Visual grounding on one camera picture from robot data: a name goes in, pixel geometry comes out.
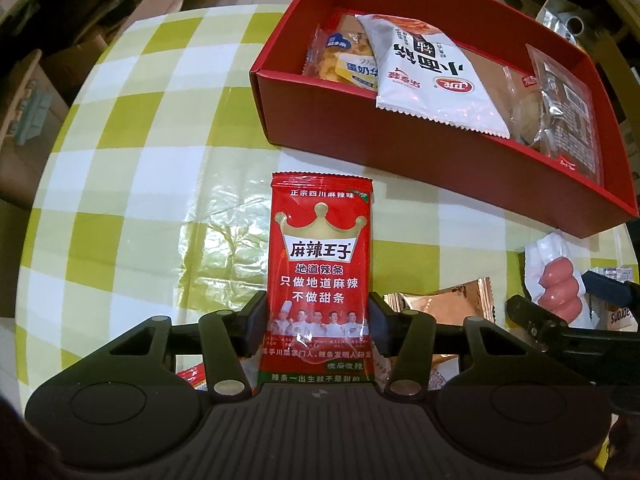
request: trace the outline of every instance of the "ridged black surface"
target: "ridged black surface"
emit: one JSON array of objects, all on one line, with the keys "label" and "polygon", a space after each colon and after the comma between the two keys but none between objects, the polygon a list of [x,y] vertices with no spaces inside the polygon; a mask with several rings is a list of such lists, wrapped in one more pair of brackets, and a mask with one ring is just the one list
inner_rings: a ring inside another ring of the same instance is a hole
[{"label": "ridged black surface", "polygon": [[286,387],[213,409],[196,435],[163,459],[100,480],[595,480],[583,465],[518,474],[479,464],[444,440],[424,409],[390,402],[372,384]]}]

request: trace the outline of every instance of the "gold snack wrapper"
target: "gold snack wrapper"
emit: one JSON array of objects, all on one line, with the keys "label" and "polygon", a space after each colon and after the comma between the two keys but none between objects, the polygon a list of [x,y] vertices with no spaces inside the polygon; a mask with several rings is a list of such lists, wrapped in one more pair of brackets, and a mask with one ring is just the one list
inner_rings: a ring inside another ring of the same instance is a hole
[{"label": "gold snack wrapper", "polygon": [[[495,322],[494,295],[489,277],[422,296],[393,292],[385,294],[384,300],[396,312],[407,309],[420,310],[431,314],[441,324],[462,326],[465,317],[468,316],[484,317]],[[431,367],[453,357],[455,355],[452,354],[434,355]]]}]

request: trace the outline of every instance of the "red box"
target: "red box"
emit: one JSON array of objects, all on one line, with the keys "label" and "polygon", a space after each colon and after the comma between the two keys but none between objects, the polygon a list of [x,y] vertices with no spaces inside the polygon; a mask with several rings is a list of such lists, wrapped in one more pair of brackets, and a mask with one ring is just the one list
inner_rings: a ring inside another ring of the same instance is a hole
[{"label": "red box", "polygon": [[[603,186],[513,139],[375,107],[375,92],[300,75],[316,26],[337,10],[417,18],[487,57],[532,73],[526,43],[589,86]],[[496,0],[293,0],[250,72],[267,139],[429,182],[584,238],[638,215],[618,122],[591,59]]]}]

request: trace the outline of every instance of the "light blue object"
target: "light blue object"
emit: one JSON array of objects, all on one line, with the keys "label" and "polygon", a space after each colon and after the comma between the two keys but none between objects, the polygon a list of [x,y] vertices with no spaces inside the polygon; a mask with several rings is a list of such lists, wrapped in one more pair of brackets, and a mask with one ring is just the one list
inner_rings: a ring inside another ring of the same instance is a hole
[{"label": "light blue object", "polygon": [[31,94],[22,99],[18,105],[22,116],[9,127],[9,134],[19,146],[40,135],[51,104],[52,95],[47,91],[39,90],[36,85],[35,79],[29,81],[27,89],[31,89]]}]

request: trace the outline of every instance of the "green and white tablecloth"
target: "green and white tablecloth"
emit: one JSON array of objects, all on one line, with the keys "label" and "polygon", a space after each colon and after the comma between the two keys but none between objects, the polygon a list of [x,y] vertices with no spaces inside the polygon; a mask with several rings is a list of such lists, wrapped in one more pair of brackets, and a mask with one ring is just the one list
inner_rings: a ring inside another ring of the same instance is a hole
[{"label": "green and white tablecloth", "polygon": [[[371,177],[372,289],[426,293],[490,276],[505,325],[504,300],[522,291],[518,253],[552,229],[429,184],[269,145],[248,70],[283,11],[217,7],[137,22],[94,67],[24,244],[23,406],[46,379],[150,316],[195,322],[264,288],[275,171]],[[624,226],[569,240],[581,270],[633,265],[638,279]]]}]

